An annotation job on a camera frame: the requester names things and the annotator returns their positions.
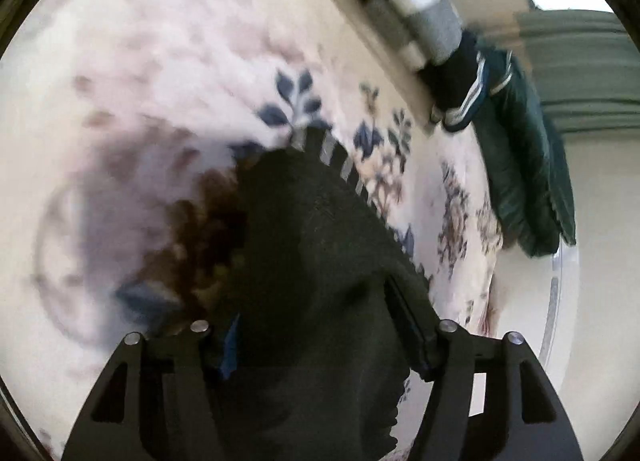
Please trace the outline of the black grey striped garment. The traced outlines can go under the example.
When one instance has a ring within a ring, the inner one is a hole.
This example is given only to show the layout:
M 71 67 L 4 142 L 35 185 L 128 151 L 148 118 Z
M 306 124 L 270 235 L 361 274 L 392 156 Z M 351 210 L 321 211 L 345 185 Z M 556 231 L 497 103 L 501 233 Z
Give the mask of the black grey striped garment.
M 431 121 L 447 131 L 465 129 L 511 82 L 513 54 L 480 42 L 451 0 L 360 1 L 378 34 L 426 85 Z

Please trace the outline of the grey green curtain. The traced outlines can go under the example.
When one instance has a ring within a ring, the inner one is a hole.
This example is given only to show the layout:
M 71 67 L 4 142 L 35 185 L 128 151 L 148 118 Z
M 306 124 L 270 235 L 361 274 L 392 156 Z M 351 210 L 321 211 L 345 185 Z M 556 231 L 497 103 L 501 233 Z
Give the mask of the grey green curtain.
M 516 16 L 542 110 L 565 134 L 639 127 L 639 50 L 612 13 Z

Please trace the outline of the white headboard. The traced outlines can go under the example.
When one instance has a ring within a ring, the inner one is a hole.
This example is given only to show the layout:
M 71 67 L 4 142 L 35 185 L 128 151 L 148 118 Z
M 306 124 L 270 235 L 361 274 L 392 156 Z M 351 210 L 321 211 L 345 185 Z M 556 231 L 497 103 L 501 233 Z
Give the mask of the white headboard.
M 570 361 L 579 299 L 579 253 L 562 243 L 553 255 L 533 259 L 519 247 L 498 255 L 491 282 L 491 331 L 525 337 L 559 389 Z

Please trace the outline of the floral bed sheet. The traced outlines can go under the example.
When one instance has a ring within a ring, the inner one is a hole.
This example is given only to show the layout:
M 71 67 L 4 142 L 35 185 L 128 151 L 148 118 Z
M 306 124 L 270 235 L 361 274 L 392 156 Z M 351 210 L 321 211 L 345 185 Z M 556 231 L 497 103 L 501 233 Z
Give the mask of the floral bed sheet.
M 317 124 L 423 271 L 487 327 L 501 233 L 475 134 L 355 0 L 40 0 L 1 58 L 1 377 L 60 459 L 122 336 L 209 304 L 238 265 L 244 152 Z

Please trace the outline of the black small garment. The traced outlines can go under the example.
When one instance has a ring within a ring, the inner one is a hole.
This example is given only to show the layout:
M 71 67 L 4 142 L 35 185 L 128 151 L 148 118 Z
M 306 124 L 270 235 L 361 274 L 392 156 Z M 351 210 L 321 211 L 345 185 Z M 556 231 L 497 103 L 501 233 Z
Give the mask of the black small garment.
M 331 133 L 298 130 L 241 173 L 235 367 L 207 460 L 378 460 L 411 369 L 434 366 L 425 277 Z

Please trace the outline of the dark green folded blanket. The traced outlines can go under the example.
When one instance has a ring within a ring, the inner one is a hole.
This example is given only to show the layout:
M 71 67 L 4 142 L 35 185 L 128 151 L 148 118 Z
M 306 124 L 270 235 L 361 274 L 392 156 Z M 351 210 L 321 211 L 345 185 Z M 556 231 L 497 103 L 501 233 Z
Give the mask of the dark green folded blanket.
M 512 52 L 485 46 L 487 96 L 473 118 L 503 233 L 529 257 L 574 245 L 575 202 L 564 143 Z

